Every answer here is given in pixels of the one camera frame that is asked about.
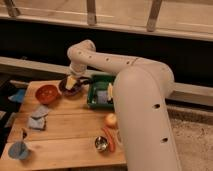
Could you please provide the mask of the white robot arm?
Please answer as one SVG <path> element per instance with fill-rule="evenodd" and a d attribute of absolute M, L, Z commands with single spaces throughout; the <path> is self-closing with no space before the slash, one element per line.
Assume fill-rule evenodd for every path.
<path fill-rule="evenodd" d="M 100 53 L 90 40 L 67 51 L 75 76 L 86 68 L 115 76 L 114 109 L 128 171 L 182 171 L 165 99 L 174 75 L 162 62 L 136 56 Z"/>

